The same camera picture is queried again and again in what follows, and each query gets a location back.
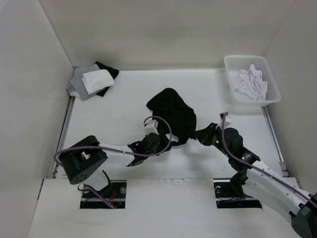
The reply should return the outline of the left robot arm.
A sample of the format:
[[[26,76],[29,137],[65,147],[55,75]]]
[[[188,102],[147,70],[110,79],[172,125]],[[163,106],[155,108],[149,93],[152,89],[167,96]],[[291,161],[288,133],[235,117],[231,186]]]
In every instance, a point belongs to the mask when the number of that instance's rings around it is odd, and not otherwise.
[[[126,146],[106,145],[109,150],[85,149],[85,146],[101,146],[93,135],[87,136],[72,146],[73,151],[61,153],[58,159],[71,184],[84,183],[84,187],[92,187],[99,197],[109,196],[112,182],[102,164],[134,167],[142,164],[150,155],[169,151],[177,141],[169,140],[164,134],[150,133],[143,140]]]

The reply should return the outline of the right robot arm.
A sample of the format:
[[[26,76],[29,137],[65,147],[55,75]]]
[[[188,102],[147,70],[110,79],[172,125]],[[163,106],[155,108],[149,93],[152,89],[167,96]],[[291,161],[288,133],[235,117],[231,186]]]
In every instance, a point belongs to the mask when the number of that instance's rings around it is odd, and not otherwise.
[[[230,179],[235,196],[245,194],[273,209],[291,224],[302,238],[317,236],[317,196],[282,178],[243,145],[243,138],[234,128],[221,128],[211,123],[196,131],[204,146],[214,146],[237,172]]]

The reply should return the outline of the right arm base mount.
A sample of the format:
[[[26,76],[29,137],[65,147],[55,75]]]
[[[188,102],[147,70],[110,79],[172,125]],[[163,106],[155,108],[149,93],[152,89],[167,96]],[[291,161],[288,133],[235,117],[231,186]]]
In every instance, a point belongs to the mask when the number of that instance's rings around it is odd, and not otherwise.
[[[218,209],[262,209],[262,203],[233,188],[230,179],[214,179],[214,193]]]

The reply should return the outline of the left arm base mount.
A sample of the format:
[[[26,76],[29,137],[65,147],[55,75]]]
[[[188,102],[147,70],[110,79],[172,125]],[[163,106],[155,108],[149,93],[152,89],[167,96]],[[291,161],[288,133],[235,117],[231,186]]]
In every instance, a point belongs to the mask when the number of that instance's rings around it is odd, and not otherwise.
[[[111,209],[84,184],[78,185],[77,190],[81,192],[80,209]],[[127,181],[113,180],[111,188],[106,188],[104,193],[99,194],[109,201],[114,209],[125,209]]]

